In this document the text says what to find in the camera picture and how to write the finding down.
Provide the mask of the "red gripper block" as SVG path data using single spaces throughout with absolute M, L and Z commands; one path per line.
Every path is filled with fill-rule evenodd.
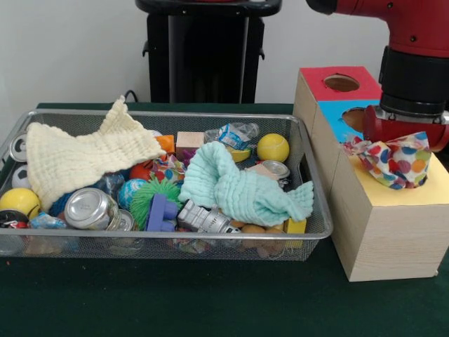
M 413 118 L 384 111 L 369 105 L 363 117 L 363 137 L 372 142 L 387 142 L 418 132 L 425 132 L 429 148 L 440 152 L 448 145 L 448 111 L 436 118 Z

